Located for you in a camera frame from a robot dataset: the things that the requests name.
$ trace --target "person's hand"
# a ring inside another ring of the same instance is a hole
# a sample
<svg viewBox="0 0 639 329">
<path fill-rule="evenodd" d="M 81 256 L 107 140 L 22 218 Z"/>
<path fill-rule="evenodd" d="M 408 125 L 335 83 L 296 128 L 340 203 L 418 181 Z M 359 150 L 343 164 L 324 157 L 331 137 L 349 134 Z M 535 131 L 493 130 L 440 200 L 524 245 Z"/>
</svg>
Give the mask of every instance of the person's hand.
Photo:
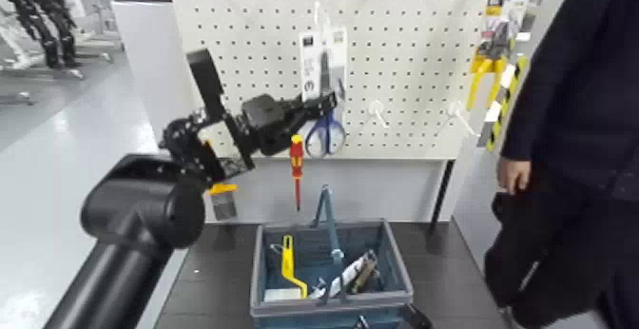
<svg viewBox="0 0 639 329">
<path fill-rule="evenodd" d="M 524 191 L 528 187 L 531 178 L 531 162 L 518 162 L 515 160 L 499 158 L 497 165 L 497 180 L 499 186 L 514 195 L 517 191 Z"/>
</svg>

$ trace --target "scissors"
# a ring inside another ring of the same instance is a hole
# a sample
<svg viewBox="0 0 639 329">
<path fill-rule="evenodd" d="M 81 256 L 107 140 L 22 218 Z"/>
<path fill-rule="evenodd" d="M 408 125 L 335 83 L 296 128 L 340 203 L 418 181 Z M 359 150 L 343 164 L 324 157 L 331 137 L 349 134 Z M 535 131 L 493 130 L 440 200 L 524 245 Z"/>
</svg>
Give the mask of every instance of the scissors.
<svg viewBox="0 0 639 329">
<path fill-rule="evenodd" d="M 321 94 L 330 92 L 331 75 L 328 69 L 328 53 L 321 54 L 321 74 L 319 89 Z M 343 85 L 339 83 L 340 93 L 344 92 Z M 333 110 L 324 118 L 319 119 L 306 136 L 304 147 L 311 158 L 323 158 L 326 155 L 337 153 L 346 141 L 346 131 L 343 125 L 335 119 Z"/>
</svg>

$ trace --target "yellow pliers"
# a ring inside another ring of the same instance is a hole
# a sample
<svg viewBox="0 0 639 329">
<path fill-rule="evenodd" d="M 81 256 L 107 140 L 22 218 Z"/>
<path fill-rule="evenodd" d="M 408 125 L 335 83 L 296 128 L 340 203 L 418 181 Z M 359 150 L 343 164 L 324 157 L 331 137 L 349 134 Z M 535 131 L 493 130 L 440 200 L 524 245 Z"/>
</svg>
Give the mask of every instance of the yellow pliers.
<svg viewBox="0 0 639 329">
<path fill-rule="evenodd" d="M 479 66 L 476 64 L 473 66 L 474 78 L 471 83 L 471 93 L 468 96 L 468 103 L 466 104 L 466 108 L 468 110 L 473 109 L 479 84 L 486 73 L 494 73 L 493 86 L 491 87 L 491 93 L 486 102 L 486 108 L 491 107 L 491 104 L 497 97 L 497 93 L 499 93 L 501 87 L 501 75 L 508 66 L 510 50 L 511 40 L 509 36 L 508 22 L 502 22 L 496 27 L 493 40 L 482 44 L 477 50 L 477 54 L 483 53 L 485 56 L 483 56 L 483 61 L 481 61 L 481 56 L 478 56 L 478 61 L 481 63 Z"/>
</svg>

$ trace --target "yellow plastic scraper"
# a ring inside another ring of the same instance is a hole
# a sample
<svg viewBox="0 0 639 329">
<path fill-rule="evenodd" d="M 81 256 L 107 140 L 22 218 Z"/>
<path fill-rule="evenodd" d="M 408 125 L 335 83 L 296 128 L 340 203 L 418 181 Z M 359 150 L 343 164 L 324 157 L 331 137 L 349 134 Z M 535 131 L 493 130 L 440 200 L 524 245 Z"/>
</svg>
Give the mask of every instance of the yellow plastic scraper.
<svg viewBox="0 0 639 329">
<path fill-rule="evenodd" d="M 295 278 L 295 262 L 293 259 L 293 236 L 285 235 L 281 245 L 281 276 L 301 289 L 301 297 L 308 296 L 308 286 Z"/>
</svg>

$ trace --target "person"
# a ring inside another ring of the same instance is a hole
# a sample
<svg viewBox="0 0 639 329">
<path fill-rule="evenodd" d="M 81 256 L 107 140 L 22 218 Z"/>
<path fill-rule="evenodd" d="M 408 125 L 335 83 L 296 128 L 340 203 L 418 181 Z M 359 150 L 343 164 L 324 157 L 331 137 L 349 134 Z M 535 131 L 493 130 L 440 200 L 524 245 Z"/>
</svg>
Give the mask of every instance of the person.
<svg viewBox="0 0 639 329">
<path fill-rule="evenodd" d="M 639 0 L 564 0 L 532 59 L 497 167 L 510 212 L 485 258 L 521 327 L 589 311 L 639 258 L 638 57 Z"/>
</svg>

